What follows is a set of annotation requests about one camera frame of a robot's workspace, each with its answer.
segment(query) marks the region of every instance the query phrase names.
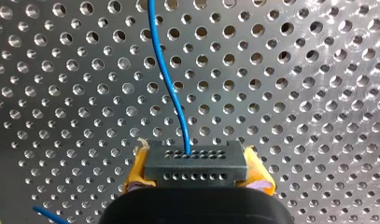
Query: circular hole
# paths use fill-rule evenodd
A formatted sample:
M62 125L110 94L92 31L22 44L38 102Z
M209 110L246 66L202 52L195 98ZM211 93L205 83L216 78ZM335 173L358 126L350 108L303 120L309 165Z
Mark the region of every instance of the circular hole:
M235 63L235 57L232 54L224 55L223 62L225 66L231 66Z
M221 16L217 13L217 12L214 12L210 15L210 18L209 20L213 23L216 23L216 22L219 22L221 20Z
M270 11L269 12L269 14L268 14L268 19L270 20L270 21L274 21L274 20L276 20L277 18L279 18L279 11L278 10L276 10L276 9L274 9L274 10L272 10L272 11Z
M81 13L85 16L90 16L93 14L93 5L90 2L83 2L79 7Z
M297 14L298 18L300 18L301 20L305 19L306 17L309 16L309 9L304 7L304 8L301 8L299 11L298 11L298 14Z
M208 63L208 59L205 55L199 55L196 59L196 63L198 64L199 67L205 67Z
M56 3L53 5L52 12L57 17L64 17L66 14L66 9L64 5Z
M360 16L365 16L368 14L369 11L370 11L370 8L367 5L363 5L359 8L358 13Z
M174 41L177 40L180 37L180 32L176 28L171 28L168 31L168 35L170 40Z
M184 14L181 17L181 22L183 22L184 24L189 24L191 21L192 21L192 17L189 14Z
M373 57L375 56L375 50L373 49L365 49L362 54L361 54L361 57L364 61L369 61L371 60Z
M90 44L97 44L97 42L99 42L99 35L94 31L90 31L87 33L86 39Z
M244 51L248 48L248 43L245 40L242 40L238 44L238 49Z
M287 51L281 52L279 56L277 57L277 60L280 63L288 63L290 59L291 59L291 54Z
M178 67L181 65L181 58L178 57L178 56L173 56L173 57L170 59L170 65L171 65L173 68L178 68Z
M207 29L204 28L203 26L198 27L198 28L196 29L195 36L196 36L196 38L198 38L199 40L203 40L203 39L205 39L206 36L207 36Z
M123 43L126 39L126 34L122 30L117 30L113 34L113 39L117 43Z
M345 34L347 32L349 32L351 29L352 29L352 22L351 21L342 21L339 25L338 25L338 30Z
M320 21L314 21L309 27L309 30L314 35L320 34L320 32L323 30L323 23L321 23Z
M207 91L208 88L209 88L209 83L207 83L206 81L200 81L198 83L198 91Z
M284 23L280 28L280 32L282 33L282 35L291 35L293 31L294 25L290 22Z
M198 112L201 115L206 115L210 112L210 107L208 105L200 105L198 108Z
M250 113L250 114L255 114L257 112L259 112L260 110L260 106L253 103L253 104L250 104L248 107L247 107L247 111Z
M5 20L11 20L13 18L14 14L9 7L0 7L0 17Z
M248 11L242 11L239 14L239 21L248 21L250 19L250 13Z
M120 2L110 1L107 7L108 11L112 14L120 13Z
M118 59L118 67L121 70L127 70L131 67L131 62L127 58L124 58L124 57L119 58Z
M184 85L182 82L176 81L173 83L173 90L175 92L181 92L184 89Z
M309 63L314 63L318 59L318 52L315 50L310 50L309 52L306 53L306 61Z
M105 63L101 59L93 59L91 62L91 66L94 70L100 71L105 68Z
M261 24L256 24L251 29L251 34L253 34L255 37L262 36L265 33L265 28Z
M250 57L250 62L253 65L258 65L258 64L262 63L262 60L263 60L263 57L260 53L254 53Z
M380 20L374 19L374 20L370 21L370 23L368 24L368 29L371 32L376 32L376 31L380 30Z
M235 28L229 25L224 28L223 34L225 38L230 39L235 36L235 32Z
M64 45L71 45L73 43L73 37L68 33L62 33L60 40Z
M225 91L231 91L233 90L235 84L232 80L225 80L223 84L223 88Z
M210 45L210 49L213 51L213 52L217 52L221 49L221 45L217 42L213 42L211 45Z
M48 40L47 38L42 34L35 35L35 43L40 47L47 46Z

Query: black object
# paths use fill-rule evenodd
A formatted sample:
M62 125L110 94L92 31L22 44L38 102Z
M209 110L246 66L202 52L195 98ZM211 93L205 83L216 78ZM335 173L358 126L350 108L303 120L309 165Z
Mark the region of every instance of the black object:
M194 146L191 155L182 147L151 141L144 177L158 187L233 187L246 180L247 166L239 142L226 146Z
M138 189L120 196L99 224L293 224L275 198L254 189Z

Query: wire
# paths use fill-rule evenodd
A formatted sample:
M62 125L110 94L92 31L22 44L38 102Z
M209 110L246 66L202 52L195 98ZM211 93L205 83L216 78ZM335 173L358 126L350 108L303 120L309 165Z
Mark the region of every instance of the wire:
M55 214L51 213L50 211L42 207L33 206L33 210L35 210L37 213L40 213L44 217L47 217L58 224L69 224L66 220L62 219L61 217L56 216Z
M170 97L172 98L173 105L175 106L178 120L180 121L181 130L183 132L183 141L186 154L190 154L190 134L189 128L187 126L186 116L183 109L181 108L180 100L178 99L175 91L173 90L172 80L169 77L169 72L164 62L163 53L161 49L160 37L158 34L158 27L156 22L156 12L155 12L155 0L148 0L148 22L149 28L151 30L152 45L154 46L155 55L157 57L158 65L160 66L163 81L169 91Z

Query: blue wire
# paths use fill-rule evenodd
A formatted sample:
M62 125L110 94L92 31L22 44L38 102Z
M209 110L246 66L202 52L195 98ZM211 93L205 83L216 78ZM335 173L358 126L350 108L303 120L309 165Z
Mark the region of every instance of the blue wire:
M152 45L154 46L155 55L157 57L158 65L160 66L163 80L166 85L167 90L172 98L173 105L175 106L178 120L180 121L181 130L183 132L183 141L186 154L190 154L190 134L189 128L187 126L186 116L183 109L181 108L180 100L178 99L175 91L173 90L172 80L170 80L169 72L166 67L166 63L163 59L163 53L161 49L160 37L158 34L158 27L156 22L156 12L155 12L155 0L148 0L148 22L149 28L151 30Z
M35 210L37 213L40 213L44 217L47 217L58 224L69 224L66 220L62 219L61 217L56 216L55 214L51 213L50 211L42 207L33 206L33 210Z

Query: perforated metal sheet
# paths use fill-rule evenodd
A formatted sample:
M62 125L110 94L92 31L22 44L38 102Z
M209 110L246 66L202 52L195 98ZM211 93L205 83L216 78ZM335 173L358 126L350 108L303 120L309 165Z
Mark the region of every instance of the perforated metal sheet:
M254 145L296 223L380 223L380 0L157 1L194 145ZM3 223L97 222L137 137L182 144L146 10L0 1Z

